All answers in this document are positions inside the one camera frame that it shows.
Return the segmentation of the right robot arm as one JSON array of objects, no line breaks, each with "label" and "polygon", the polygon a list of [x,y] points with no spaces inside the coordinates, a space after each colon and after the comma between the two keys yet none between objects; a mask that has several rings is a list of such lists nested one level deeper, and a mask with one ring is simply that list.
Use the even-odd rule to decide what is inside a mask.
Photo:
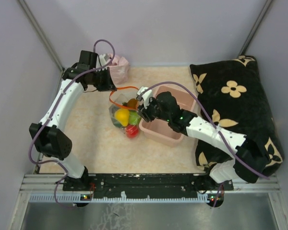
[{"label": "right robot arm", "polygon": [[136,99],[142,102],[138,106],[138,114],[146,122],[163,120],[173,131],[204,141],[233,157],[210,167],[204,181],[209,189],[217,189],[222,182],[237,178],[252,184],[259,178],[266,178],[263,170],[268,157],[257,143],[245,134],[217,127],[196,113],[181,109],[170,92],[162,92],[156,97],[152,96],[151,90],[138,92]]}]

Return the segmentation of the small red apple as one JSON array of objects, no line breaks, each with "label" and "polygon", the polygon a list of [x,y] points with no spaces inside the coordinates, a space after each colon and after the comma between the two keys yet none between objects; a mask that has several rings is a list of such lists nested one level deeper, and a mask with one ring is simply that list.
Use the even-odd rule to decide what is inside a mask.
[{"label": "small red apple", "polygon": [[135,138],[138,136],[139,134],[139,128],[138,126],[134,126],[134,125],[128,125],[125,128],[125,132],[126,132],[126,136],[130,139]]}]

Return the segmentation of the pink plastic bin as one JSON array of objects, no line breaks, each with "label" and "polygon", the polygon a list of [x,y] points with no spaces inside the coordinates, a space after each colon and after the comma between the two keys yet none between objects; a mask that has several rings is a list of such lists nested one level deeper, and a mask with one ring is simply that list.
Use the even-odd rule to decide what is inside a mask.
[{"label": "pink plastic bin", "polygon": [[[154,89],[154,96],[163,92],[170,92],[181,109],[194,112],[196,101],[185,90],[175,89],[170,85],[160,85]],[[140,121],[139,128],[147,138],[150,138],[156,142],[175,147],[180,144],[184,138],[181,133],[174,132],[166,121],[155,119],[152,122],[146,122],[143,119]]]}]

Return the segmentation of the clear zip top bag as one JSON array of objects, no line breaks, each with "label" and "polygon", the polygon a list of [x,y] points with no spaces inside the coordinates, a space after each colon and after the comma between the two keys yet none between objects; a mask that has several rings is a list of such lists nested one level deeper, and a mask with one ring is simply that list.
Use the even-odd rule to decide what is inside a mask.
[{"label": "clear zip top bag", "polygon": [[109,95],[109,115],[113,126],[124,136],[134,139],[140,134],[141,117],[137,113],[139,101],[136,99],[139,88],[135,86],[118,87]]}]

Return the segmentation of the yellow pear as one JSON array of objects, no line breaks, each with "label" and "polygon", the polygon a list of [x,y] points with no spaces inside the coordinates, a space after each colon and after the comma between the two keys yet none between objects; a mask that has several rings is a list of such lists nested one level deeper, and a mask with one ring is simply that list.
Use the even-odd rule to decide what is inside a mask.
[{"label": "yellow pear", "polygon": [[115,112],[114,117],[123,127],[126,127],[129,124],[129,115],[128,109],[120,108]]}]

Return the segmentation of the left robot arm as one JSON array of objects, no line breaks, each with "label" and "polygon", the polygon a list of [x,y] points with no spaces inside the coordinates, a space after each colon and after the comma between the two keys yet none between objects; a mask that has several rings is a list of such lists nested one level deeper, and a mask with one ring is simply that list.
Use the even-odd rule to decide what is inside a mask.
[{"label": "left robot arm", "polygon": [[77,64],[65,70],[60,89],[52,105],[44,117],[32,123],[29,133],[32,142],[28,155],[35,148],[49,158],[49,162],[57,163],[65,174],[73,179],[73,184],[80,190],[90,185],[90,178],[84,175],[85,166],[72,154],[72,141],[64,134],[70,113],[89,85],[99,92],[116,91],[107,64],[97,67],[98,54],[81,51]]}]

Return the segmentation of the green apple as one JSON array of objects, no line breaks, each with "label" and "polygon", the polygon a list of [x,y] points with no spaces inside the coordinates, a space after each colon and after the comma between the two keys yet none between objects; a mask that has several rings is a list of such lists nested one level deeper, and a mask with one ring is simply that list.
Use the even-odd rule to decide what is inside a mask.
[{"label": "green apple", "polygon": [[139,125],[141,119],[142,118],[135,111],[130,111],[130,115],[129,115],[130,125],[133,125],[133,126]]}]

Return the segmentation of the brown kiwi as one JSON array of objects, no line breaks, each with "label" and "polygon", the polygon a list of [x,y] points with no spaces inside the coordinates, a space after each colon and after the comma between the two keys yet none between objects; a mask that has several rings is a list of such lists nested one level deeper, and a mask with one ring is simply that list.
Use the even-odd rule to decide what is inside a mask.
[{"label": "brown kiwi", "polygon": [[128,108],[132,108],[132,109],[136,109],[136,108],[137,108],[137,104],[138,104],[137,99],[131,98],[131,99],[127,102],[127,107],[128,107]]}]

